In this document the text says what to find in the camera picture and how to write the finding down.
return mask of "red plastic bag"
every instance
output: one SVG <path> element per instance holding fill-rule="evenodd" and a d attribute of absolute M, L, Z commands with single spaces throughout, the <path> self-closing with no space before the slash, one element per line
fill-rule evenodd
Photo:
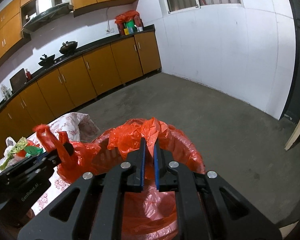
<path fill-rule="evenodd" d="M 47 127 L 41 127 L 38 131 L 38 139 L 45 147 L 51 147 L 56 142 Z M 108 172 L 125 160 L 129 152 L 140 147 L 141 137 L 147 141 L 145 185 L 141 193 L 125 194 L 122 239 L 171 240 L 178 233 L 175 195 L 174 192 L 158 192 L 155 188 L 153 150 L 157 138 L 160 147 L 171 151 L 176 161 L 186 164 L 192 171 L 205 172 L 201 155 L 181 130 L 155 118 L 128 120 L 117 128 L 105 131 L 90 144 L 71 142 L 74 146 L 71 157 L 76 157 L 75 165 L 66 168 L 65 163 L 61 163 L 58 174 L 71 183 L 86 171 L 94 174 Z M 59 144 L 67 140 L 65 132 L 59 133 L 59 140 Z"/>
<path fill-rule="evenodd" d="M 27 146 L 37 146 L 37 147 L 39 147 L 39 144 L 35 145 L 35 144 L 33 143 L 33 141 L 28 140 L 28 139 L 27 139 L 27 141 L 28 141 Z M 16 153 L 16 156 L 25 158 L 25 157 L 26 157 L 26 154 L 27 154 L 27 153 L 26 153 L 25 150 L 21 150 L 21 151 L 19 151 L 19 152 Z"/>
<path fill-rule="evenodd" d="M 69 142 L 68 135 L 65 131 L 59 132 L 59 140 L 50 131 L 47 125 L 39 125 L 35 128 L 37 138 L 46 149 L 50 152 L 57 149 L 58 156 L 62 163 L 57 166 L 57 173 L 67 183 L 73 183 L 85 172 L 99 174 L 100 172 L 91 165 L 92 160 L 100 151 L 98 144 L 70 142 L 74 147 L 74 153 L 70 156 L 63 144 Z"/>

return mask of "window frame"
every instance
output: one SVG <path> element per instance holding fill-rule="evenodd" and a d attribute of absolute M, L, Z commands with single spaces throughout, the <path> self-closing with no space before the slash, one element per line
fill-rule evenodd
<path fill-rule="evenodd" d="M 181 13 L 181 12 L 186 12 L 186 11 L 191 11 L 191 10 L 197 10 L 200 9 L 201 7 L 206 7 L 206 6 L 216 6 L 216 5 L 223 5 L 223 6 L 228 6 L 228 7 L 244 7 L 243 6 L 243 1 L 240 0 L 240 3 L 220 3 L 220 4 L 207 4 L 207 5 L 200 5 L 199 0 L 195 0 L 197 3 L 197 6 L 194 7 L 188 7 L 176 11 L 170 11 L 169 10 L 169 5 L 168 5 L 168 0 L 163 0 L 165 9 L 167 11 L 167 15 L 174 15 L 176 13 Z"/>

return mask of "range hood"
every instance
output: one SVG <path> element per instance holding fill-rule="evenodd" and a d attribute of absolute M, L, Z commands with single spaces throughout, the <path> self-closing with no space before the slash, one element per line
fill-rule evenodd
<path fill-rule="evenodd" d="M 69 14 L 71 11 L 73 11 L 73 6 L 69 2 L 53 6 L 29 20 L 23 26 L 22 31 L 25 33 L 34 32 L 47 23 Z"/>

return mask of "red bottle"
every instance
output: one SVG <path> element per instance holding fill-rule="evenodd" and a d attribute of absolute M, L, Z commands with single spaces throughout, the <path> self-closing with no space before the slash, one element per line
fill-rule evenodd
<path fill-rule="evenodd" d="M 31 76 L 30 72 L 28 71 L 28 69 L 26 69 L 26 76 L 27 76 L 28 81 L 30 81 L 32 79 L 32 76 Z"/>

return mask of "metal screw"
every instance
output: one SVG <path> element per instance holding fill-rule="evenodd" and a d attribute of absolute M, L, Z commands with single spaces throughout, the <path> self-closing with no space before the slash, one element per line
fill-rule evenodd
<path fill-rule="evenodd" d="M 179 166 L 179 163 L 178 163 L 178 162 L 175 162 L 175 161 L 172 161 L 172 162 L 169 162 L 169 166 L 170 166 L 171 168 L 176 168 L 176 167 Z"/>
<path fill-rule="evenodd" d="M 218 176 L 218 174 L 215 171 L 208 171 L 207 176 L 210 179 L 214 179 L 214 178 L 216 178 Z"/>
<path fill-rule="evenodd" d="M 123 169 L 127 169 L 127 168 L 131 167 L 131 164 L 130 164 L 130 162 L 124 162 L 124 163 L 121 163 L 120 166 Z"/>
<path fill-rule="evenodd" d="M 86 172 L 82 175 L 84 179 L 91 179 L 93 174 L 91 172 Z"/>

